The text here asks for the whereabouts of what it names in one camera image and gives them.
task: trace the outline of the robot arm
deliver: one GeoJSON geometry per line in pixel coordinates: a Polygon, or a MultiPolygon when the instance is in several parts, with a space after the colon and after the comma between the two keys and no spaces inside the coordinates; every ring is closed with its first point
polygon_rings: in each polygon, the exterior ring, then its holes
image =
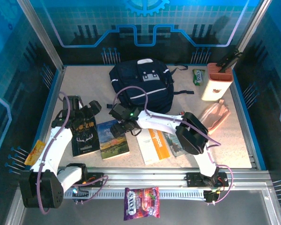
{"type": "Polygon", "coordinates": [[[122,105],[116,104],[110,111],[110,115],[120,121],[120,123],[115,124],[111,128],[112,134],[118,137],[127,131],[132,131],[134,128],[151,128],[177,135],[184,150],[192,154],[196,159],[203,181],[207,185],[213,186],[217,182],[219,168],[211,162],[207,154],[205,145],[208,139],[178,120],[187,121],[207,135],[208,130],[201,122],[189,112],[186,112],[183,116],[159,114],[149,110],[147,112],[150,115],[137,107],[126,109],[122,105]]]}
{"type": "MultiPolygon", "coordinates": [[[[91,119],[101,111],[101,106],[97,101],[90,102],[90,108],[83,106],[79,96],[69,96],[70,100],[70,117],[65,128],[56,137],[65,122],[67,114],[67,104],[63,100],[63,110],[59,112],[56,119],[52,122],[50,138],[44,149],[47,149],[52,139],[55,139],[47,152],[44,165],[41,171],[40,192],[44,208],[58,208],[63,200],[63,194],[73,184],[87,181],[88,172],[85,164],[69,164],[58,173],[58,166],[62,155],[72,140],[75,128],[85,120],[91,119]]],[[[37,173],[40,169],[45,150],[37,162],[29,171],[23,171],[20,176],[19,184],[23,203],[26,208],[38,208],[38,199],[36,192],[37,173]]]]}

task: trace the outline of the backpack strap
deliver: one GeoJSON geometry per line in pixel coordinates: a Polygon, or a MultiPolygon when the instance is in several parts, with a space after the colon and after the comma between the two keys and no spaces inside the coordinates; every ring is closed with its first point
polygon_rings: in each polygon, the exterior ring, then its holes
{"type": "Polygon", "coordinates": [[[188,70],[188,66],[186,66],[186,65],[175,64],[175,66],[183,66],[183,67],[185,67],[185,68],[180,69],[180,68],[176,67],[176,68],[170,73],[171,75],[173,75],[173,74],[176,72],[177,69],[178,69],[178,70],[181,70],[181,71],[183,71],[183,70],[188,70]]]}
{"type": "Polygon", "coordinates": [[[189,94],[193,95],[195,92],[193,90],[181,90],[181,91],[174,91],[174,95],[180,95],[180,94],[189,94]]]}
{"type": "MultiPolygon", "coordinates": [[[[183,66],[184,68],[183,69],[180,69],[178,67],[176,67],[172,72],[171,72],[171,75],[173,75],[177,69],[183,71],[183,70],[188,70],[188,66],[186,65],[179,65],[179,64],[175,64],[175,66],[183,66]]],[[[195,92],[193,90],[181,90],[181,91],[174,91],[173,94],[174,95],[180,95],[180,94],[189,94],[189,95],[193,95],[195,92]]]]}

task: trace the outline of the beige speckled surface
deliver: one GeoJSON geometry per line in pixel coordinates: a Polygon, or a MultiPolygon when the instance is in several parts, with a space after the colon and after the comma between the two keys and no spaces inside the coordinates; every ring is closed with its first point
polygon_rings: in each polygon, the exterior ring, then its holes
{"type": "MultiPolygon", "coordinates": [[[[106,104],[112,103],[115,92],[109,79],[109,71],[113,66],[70,66],[67,67],[61,91],[67,95],[80,95],[83,103],[86,105],[92,100],[97,100],[101,106],[101,112],[96,116],[97,123],[106,122],[113,118],[108,114],[109,109],[106,104]]],[[[177,70],[173,75],[174,90],[193,90],[194,95],[181,94],[174,97],[171,111],[168,114],[176,115],[180,111],[192,112],[199,116],[213,102],[204,102],[199,97],[199,86],[192,82],[192,69],[189,67],[186,71],[177,70]]],[[[244,138],[239,125],[231,92],[228,89],[224,94],[226,104],[231,110],[231,115],[219,127],[211,137],[222,143],[221,147],[214,148],[212,155],[218,164],[226,164],[232,168],[251,168],[248,152],[244,143],[244,138]]],[[[57,101],[53,113],[53,118],[62,109],[62,102],[57,101]]],[[[100,152],[94,152],[85,156],[73,158],[71,142],[68,144],[65,153],[61,159],[60,166],[66,166],[69,163],[85,163],[87,166],[95,167],[198,167],[193,156],[188,154],[175,158],[162,160],[158,163],[145,165],[141,156],[136,137],[126,134],[130,153],[125,156],[113,159],[102,160],[100,152]]]]}

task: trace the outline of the black backpack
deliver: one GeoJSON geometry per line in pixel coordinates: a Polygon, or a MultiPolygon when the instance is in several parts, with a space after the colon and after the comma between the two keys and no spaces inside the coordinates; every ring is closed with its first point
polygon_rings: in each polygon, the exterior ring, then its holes
{"type": "MultiPolygon", "coordinates": [[[[172,106],[174,95],[193,94],[193,91],[187,90],[174,92],[172,74],[176,69],[170,72],[163,62],[155,59],[131,60],[115,65],[109,75],[116,93],[128,86],[138,86],[148,95],[148,110],[167,113],[172,106]]],[[[144,107],[146,100],[145,94],[136,88],[123,91],[118,98],[124,107],[144,107]]]]}

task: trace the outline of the white pen holder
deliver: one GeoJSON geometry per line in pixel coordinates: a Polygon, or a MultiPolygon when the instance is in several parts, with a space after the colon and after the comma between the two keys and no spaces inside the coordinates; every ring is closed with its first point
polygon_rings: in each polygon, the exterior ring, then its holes
{"type": "Polygon", "coordinates": [[[220,67],[216,63],[208,63],[207,73],[203,76],[203,85],[200,87],[200,96],[204,101],[216,101],[220,99],[233,82],[232,69],[226,69],[225,73],[219,73],[220,67]]]}

